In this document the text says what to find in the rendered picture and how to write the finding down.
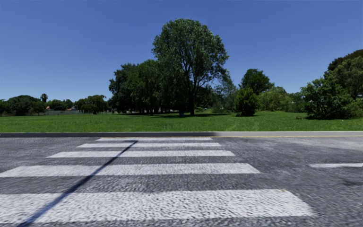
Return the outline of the tree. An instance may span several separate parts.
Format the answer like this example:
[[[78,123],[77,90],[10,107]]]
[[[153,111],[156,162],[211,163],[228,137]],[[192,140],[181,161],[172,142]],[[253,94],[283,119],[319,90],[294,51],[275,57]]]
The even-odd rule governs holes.
[[[253,116],[258,106],[257,95],[251,88],[241,88],[235,100],[235,109],[238,117]]]
[[[224,67],[229,56],[222,38],[199,21],[179,18],[163,24],[153,46],[155,57],[186,92],[191,116],[201,86],[215,79],[230,81]]]

